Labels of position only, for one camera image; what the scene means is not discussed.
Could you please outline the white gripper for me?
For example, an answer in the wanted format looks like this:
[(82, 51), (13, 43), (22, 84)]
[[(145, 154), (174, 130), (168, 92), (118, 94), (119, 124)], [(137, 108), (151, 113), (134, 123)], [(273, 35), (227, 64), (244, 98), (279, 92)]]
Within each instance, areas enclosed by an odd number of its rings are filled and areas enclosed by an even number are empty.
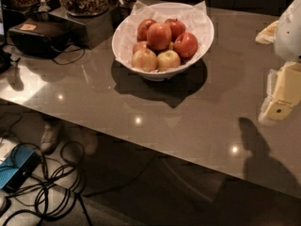
[(274, 44), (276, 55), (289, 61), (278, 71), (271, 69), (267, 77), (259, 123), (274, 125), (285, 120), (301, 102), (301, 0), (293, 0), (279, 20), (266, 26), (255, 41)]

